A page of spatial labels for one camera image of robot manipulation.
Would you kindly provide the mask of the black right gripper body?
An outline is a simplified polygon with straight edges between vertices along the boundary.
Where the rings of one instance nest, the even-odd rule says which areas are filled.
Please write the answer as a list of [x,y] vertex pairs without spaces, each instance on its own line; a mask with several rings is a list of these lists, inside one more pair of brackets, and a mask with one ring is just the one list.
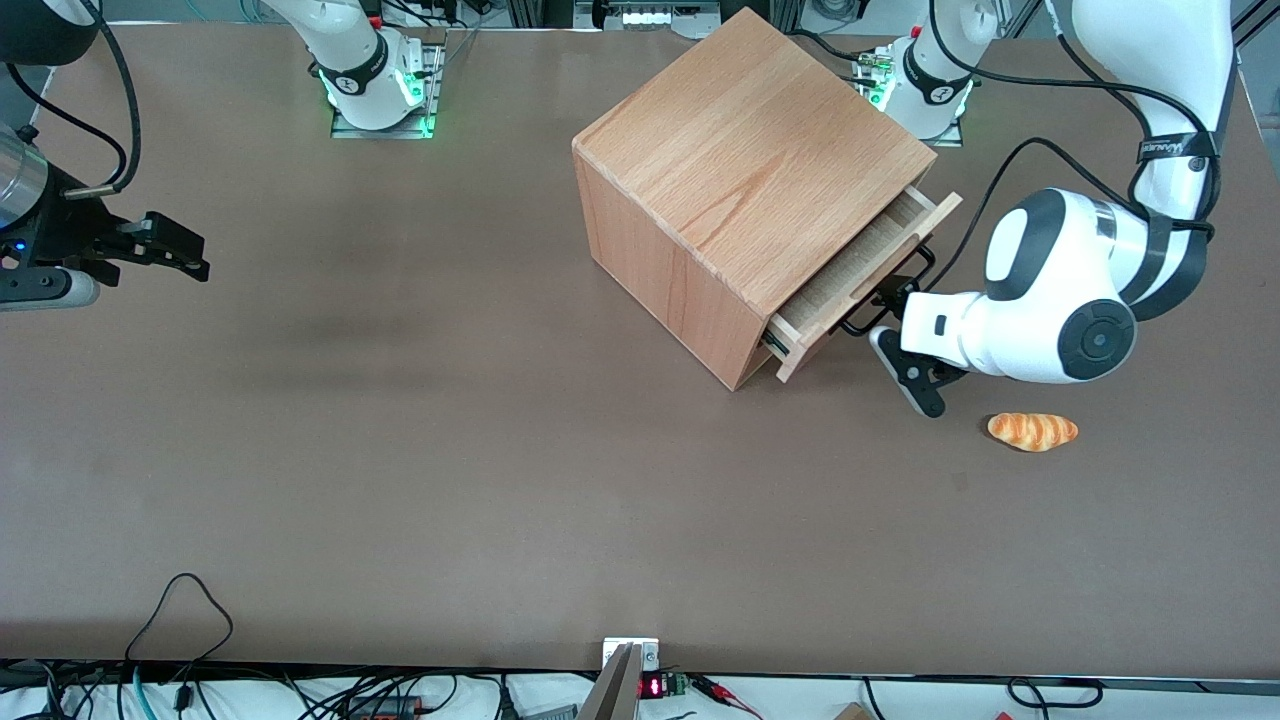
[[50,170],[35,206],[3,229],[3,260],[18,266],[61,266],[63,263],[109,263],[101,241],[113,240],[123,219],[100,199],[67,200],[65,190],[83,184],[64,170]]

